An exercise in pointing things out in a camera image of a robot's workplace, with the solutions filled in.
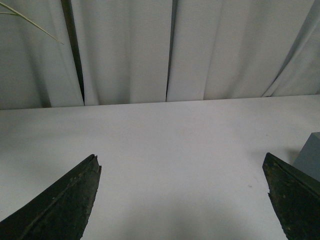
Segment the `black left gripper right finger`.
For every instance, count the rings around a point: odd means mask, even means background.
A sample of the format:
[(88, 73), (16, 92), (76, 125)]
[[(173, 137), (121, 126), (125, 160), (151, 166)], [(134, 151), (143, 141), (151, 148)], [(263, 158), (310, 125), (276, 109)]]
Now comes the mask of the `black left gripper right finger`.
[(269, 199), (289, 240), (320, 238), (320, 182), (271, 153), (262, 169)]

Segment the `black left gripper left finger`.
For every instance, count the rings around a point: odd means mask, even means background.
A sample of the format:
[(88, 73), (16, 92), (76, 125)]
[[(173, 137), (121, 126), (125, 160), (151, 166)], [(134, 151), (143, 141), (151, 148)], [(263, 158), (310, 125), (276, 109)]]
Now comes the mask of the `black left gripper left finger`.
[(2, 240), (79, 240), (98, 192), (102, 167), (91, 154), (0, 222)]

